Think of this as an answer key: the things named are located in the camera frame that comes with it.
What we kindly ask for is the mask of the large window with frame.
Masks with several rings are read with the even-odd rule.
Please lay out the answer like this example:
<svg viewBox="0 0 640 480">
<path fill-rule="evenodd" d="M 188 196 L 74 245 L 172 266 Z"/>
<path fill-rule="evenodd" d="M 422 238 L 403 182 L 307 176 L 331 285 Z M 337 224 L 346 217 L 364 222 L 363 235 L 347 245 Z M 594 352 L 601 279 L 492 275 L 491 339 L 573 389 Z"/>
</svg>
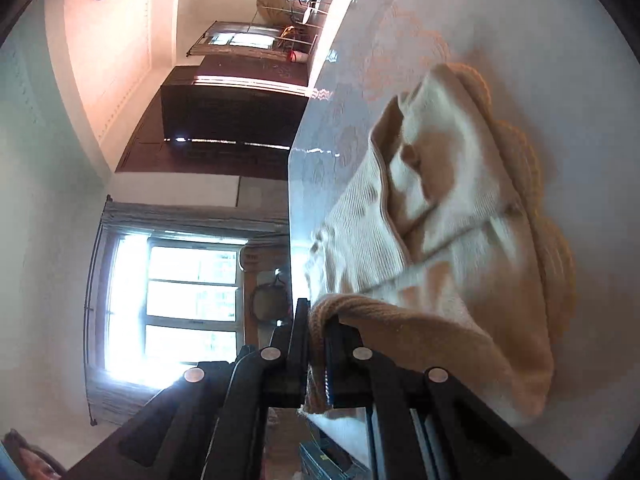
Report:
<svg viewBox="0 0 640 480">
<path fill-rule="evenodd" d="M 284 212 L 108 198 L 82 334 L 91 426 L 120 426 L 189 367 L 258 344 L 250 296 L 277 268 L 290 270 Z"/>
</svg>

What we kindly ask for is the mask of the beige knitted sweater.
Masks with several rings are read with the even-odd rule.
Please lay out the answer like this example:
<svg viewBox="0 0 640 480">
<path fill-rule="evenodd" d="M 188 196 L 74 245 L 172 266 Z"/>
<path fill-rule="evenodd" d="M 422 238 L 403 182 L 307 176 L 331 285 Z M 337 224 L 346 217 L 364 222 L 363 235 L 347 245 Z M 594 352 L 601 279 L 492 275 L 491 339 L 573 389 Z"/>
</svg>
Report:
<svg viewBox="0 0 640 480">
<path fill-rule="evenodd" d="M 576 298 L 542 194 L 532 146 L 474 68 L 436 65 L 391 99 L 306 265 L 306 411 L 329 407 L 323 333 L 338 316 L 400 367 L 446 368 L 509 424 L 537 418 Z"/>
</svg>

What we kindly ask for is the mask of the large round bamboo basket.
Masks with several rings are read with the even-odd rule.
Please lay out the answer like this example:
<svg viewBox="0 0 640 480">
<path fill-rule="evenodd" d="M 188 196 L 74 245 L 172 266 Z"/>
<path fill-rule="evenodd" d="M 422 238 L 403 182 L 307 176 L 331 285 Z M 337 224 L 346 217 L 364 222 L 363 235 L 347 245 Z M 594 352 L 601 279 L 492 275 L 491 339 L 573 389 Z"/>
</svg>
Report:
<svg viewBox="0 0 640 480">
<path fill-rule="evenodd" d="M 269 26 L 288 26 L 300 23 L 306 6 L 299 0 L 256 0 L 258 14 Z"/>
</svg>

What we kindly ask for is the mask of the dark wooden wardrobe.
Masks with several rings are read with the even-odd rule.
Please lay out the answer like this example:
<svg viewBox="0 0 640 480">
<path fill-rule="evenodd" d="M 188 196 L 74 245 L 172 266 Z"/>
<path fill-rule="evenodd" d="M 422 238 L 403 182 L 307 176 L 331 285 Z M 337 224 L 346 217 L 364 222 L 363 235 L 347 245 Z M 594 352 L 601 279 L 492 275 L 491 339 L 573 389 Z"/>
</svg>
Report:
<svg viewBox="0 0 640 480">
<path fill-rule="evenodd" d="M 116 170 L 286 180 L 307 84 L 305 63 L 273 58 L 212 54 L 198 66 L 177 66 Z"/>
</svg>

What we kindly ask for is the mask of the red white bucket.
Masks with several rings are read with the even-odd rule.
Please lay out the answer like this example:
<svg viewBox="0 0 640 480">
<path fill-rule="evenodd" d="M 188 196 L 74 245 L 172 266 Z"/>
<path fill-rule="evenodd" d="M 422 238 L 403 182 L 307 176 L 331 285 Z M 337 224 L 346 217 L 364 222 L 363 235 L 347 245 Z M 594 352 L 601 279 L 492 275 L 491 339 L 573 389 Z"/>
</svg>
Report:
<svg viewBox="0 0 640 480">
<path fill-rule="evenodd" d="M 309 54 L 299 50 L 291 50 L 288 52 L 288 62 L 297 64 L 307 64 Z"/>
</svg>

